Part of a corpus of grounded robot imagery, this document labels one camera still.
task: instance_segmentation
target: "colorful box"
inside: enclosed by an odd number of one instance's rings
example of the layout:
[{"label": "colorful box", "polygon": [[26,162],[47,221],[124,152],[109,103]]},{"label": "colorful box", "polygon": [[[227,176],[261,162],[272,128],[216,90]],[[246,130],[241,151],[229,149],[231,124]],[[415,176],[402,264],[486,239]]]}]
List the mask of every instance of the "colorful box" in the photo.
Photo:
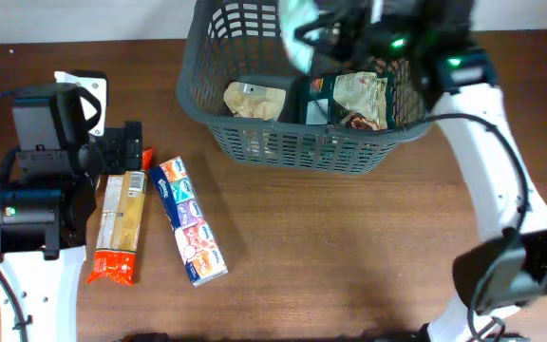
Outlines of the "colorful box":
[{"label": "colorful box", "polygon": [[149,170],[149,174],[172,224],[191,283],[199,286],[227,274],[227,266],[182,160],[174,158],[163,162]]}]

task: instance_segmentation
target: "gray basket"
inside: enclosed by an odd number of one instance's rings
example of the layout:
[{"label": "gray basket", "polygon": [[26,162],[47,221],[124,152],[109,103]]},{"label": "gray basket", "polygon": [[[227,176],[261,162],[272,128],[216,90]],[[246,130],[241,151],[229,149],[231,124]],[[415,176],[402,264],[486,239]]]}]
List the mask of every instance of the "gray basket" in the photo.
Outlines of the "gray basket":
[{"label": "gray basket", "polygon": [[[399,142],[421,137],[411,130],[367,132],[326,126],[234,118],[223,102],[230,82],[287,89],[301,76],[288,62],[275,0],[198,0],[177,85],[179,103],[207,124],[218,144],[239,162],[362,174]],[[400,127],[424,116],[407,61],[376,61],[394,73],[394,119]]]}]

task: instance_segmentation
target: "basket hole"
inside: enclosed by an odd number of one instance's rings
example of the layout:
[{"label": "basket hole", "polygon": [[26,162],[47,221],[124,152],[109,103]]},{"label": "basket hole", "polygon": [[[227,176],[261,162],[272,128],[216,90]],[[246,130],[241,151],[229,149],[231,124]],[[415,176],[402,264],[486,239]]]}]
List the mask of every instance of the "basket hole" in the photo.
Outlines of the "basket hole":
[{"label": "basket hole", "polygon": [[223,11],[218,9],[215,14],[213,14],[213,20],[216,20],[222,13]]}]

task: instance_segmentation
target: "orange and yellow package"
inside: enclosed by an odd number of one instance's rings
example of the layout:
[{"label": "orange and yellow package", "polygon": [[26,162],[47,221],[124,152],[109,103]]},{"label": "orange and yellow package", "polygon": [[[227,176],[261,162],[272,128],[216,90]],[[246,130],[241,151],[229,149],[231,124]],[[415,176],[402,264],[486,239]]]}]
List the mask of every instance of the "orange and yellow package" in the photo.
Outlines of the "orange and yellow package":
[{"label": "orange and yellow package", "polygon": [[[142,151],[142,170],[149,169],[152,158],[152,148]],[[121,284],[132,285],[146,184],[147,174],[144,171],[109,176],[104,191],[94,268],[88,283],[108,276]]]}]

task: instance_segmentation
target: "brown wooden surface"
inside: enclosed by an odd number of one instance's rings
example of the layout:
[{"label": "brown wooden surface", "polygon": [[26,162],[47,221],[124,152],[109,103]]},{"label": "brown wooden surface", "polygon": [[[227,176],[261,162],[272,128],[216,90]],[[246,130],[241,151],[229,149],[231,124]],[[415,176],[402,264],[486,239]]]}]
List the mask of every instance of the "brown wooden surface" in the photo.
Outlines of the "brown wooden surface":
[{"label": "brown wooden surface", "polygon": [[[514,136],[547,201],[547,31],[481,33]],[[162,162],[182,156],[230,273],[194,289],[160,200],[148,190],[139,281],[85,284],[100,208],[88,223],[77,303],[80,341],[167,332],[209,338],[334,337],[418,329],[453,293],[453,258],[477,244],[472,204],[435,128],[361,177],[231,161],[182,112],[175,86],[183,41],[0,46],[0,90],[40,84],[54,70],[105,71],[107,125],[143,122]],[[16,144],[0,103],[0,160]],[[98,195],[103,200],[103,191]],[[547,298],[509,320],[547,341]]]}]

